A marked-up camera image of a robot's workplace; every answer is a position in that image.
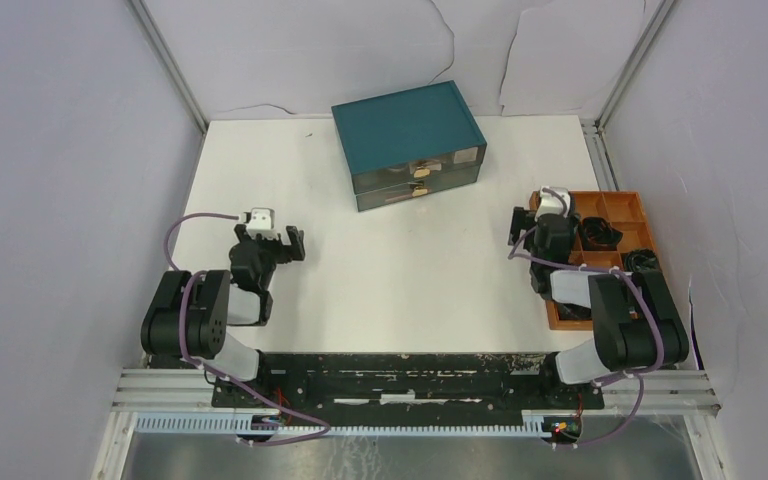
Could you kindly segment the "clear acrylic drawer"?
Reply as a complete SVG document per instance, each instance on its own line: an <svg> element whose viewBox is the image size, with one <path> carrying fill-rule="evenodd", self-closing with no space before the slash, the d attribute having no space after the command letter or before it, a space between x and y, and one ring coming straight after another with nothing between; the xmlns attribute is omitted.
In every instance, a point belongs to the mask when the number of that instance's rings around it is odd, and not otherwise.
<svg viewBox="0 0 768 480"><path fill-rule="evenodd" d="M443 173L480 166L487 146L474 146L443 153L404 164L393 165L352 175L355 194L362 194L403 183L423 180Z"/></svg>
<svg viewBox="0 0 768 480"><path fill-rule="evenodd" d="M474 166L415 179L406 183L361 193L355 196L358 212L419 198L475 183L480 167Z"/></svg>

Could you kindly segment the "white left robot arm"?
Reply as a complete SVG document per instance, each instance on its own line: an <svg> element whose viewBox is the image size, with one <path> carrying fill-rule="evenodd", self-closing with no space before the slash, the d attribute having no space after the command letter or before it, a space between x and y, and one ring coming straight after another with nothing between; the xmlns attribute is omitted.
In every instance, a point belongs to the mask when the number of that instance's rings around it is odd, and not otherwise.
<svg viewBox="0 0 768 480"><path fill-rule="evenodd" d="M279 265L303 261L304 232L288 226L283 233L234 228L230 266L208 270L196 279L190 271L168 271L161 277L140 330L143 351L150 356L214 369L218 376L238 379L236 392L254 407L267 404L274 379L263 373L265 355L228 334L231 326L264 326L271 316L269 290Z"/></svg>

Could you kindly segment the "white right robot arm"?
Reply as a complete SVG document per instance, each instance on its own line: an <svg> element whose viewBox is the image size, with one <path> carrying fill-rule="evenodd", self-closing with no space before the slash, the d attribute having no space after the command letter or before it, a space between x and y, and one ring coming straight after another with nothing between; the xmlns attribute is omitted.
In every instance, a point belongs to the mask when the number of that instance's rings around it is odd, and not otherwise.
<svg viewBox="0 0 768 480"><path fill-rule="evenodd" d="M510 258L529 261L531 286L555 305L589 311L592 337L546 360L550 372L537 382L540 400L562 408L578 384L608 385L685 361L690 339L666 280L658 270L627 272L618 267L573 265L574 219L514 208Z"/></svg>

